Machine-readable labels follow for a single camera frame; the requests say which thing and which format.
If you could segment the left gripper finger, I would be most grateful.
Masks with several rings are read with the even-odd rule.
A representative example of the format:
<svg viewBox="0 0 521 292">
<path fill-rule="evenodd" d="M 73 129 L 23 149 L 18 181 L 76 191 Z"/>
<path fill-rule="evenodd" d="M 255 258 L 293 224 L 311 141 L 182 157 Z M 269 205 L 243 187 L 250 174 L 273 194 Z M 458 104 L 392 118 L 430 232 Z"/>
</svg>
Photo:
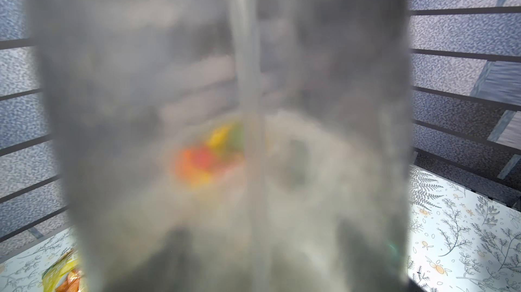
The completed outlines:
<svg viewBox="0 0 521 292">
<path fill-rule="evenodd" d="M 108 284 L 106 291 L 188 291 L 191 289 L 193 237 L 186 228 L 171 230 L 165 246 L 137 269 Z"/>
</svg>

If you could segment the grey translucent spray bottle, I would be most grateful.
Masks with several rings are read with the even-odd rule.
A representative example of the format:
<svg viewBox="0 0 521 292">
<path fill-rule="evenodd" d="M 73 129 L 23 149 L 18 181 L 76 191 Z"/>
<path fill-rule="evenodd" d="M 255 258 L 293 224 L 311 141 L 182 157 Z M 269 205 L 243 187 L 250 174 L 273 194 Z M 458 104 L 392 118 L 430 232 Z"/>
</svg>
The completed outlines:
<svg viewBox="0 0 521 292">
<path fill-rule="evenodd" d="M 406 291 L 408 0 L 27 0 L 88 291 Z"/>
</svg>

